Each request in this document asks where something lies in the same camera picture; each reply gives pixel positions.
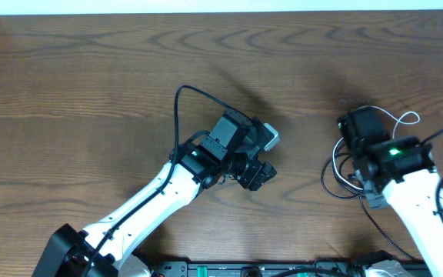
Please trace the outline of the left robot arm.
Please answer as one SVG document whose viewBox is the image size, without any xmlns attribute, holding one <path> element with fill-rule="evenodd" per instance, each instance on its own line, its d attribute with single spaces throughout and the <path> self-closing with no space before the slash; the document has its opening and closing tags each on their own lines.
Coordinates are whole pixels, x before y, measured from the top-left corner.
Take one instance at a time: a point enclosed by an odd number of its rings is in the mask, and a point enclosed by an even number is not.
<svg viewBox="0 0 443 277">
<path fill-rule="evenodd" d="M 227 178 L 256 191 L 276 175 L 260 162 L 280 138 L 268 123 L 228 108 L 211 131 L 195 133 L 172 150 L 161 171 L 137 194 L 81 231 L 69 224 L 48 240 L 35 276 L 152 276 L 136 248 L 170 215 Z"/>
</svg>

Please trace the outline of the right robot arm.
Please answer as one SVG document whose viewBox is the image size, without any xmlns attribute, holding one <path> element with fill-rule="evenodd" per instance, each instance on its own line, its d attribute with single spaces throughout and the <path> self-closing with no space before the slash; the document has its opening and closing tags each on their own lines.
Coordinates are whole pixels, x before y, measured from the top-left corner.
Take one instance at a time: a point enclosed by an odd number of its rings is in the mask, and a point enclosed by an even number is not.
<svg viewBox="0 0 443 277">
<path fill-rule="evenodd" d="M 384 129 L 380 108 L 365 106 L 337 120 L 339 144 L 351 153 L 360 191 L 373 209 L 391 207 L 433 276 L 443 276 L 443 177 L 431 143 L 396 138 Z"/>
</svg>

